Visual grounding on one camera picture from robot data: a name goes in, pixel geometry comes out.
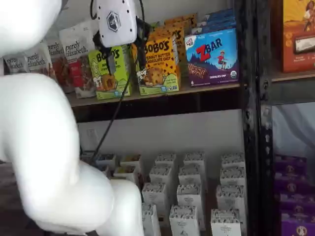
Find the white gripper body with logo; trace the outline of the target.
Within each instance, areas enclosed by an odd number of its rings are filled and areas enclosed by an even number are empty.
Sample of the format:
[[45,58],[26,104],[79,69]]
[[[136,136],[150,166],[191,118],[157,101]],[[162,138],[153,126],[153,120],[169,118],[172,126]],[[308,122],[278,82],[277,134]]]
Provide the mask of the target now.
[[97,0],[96,13],[104,47],[131,44],[136,40],[136,8],[133,0]]

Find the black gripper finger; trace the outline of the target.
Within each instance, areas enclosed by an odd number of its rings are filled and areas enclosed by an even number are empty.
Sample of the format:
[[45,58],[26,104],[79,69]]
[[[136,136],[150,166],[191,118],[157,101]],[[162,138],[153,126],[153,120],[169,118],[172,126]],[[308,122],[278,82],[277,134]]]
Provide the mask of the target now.
[[137,38],[134,41],[134,45],[137,48],[137,60],[139,66],[145,66],[146,64],[145,46],[150,35],[151,26],[138,17],[136,17],[136,24]]
[[95,48],[101,52],[101,58],[106,60],[106,66],[109,74],[114,74],[116,72],[116,66],[111,48],[106,48],[102,44],[99,31],[97,31],[96,34],[93,36],[93,42]]

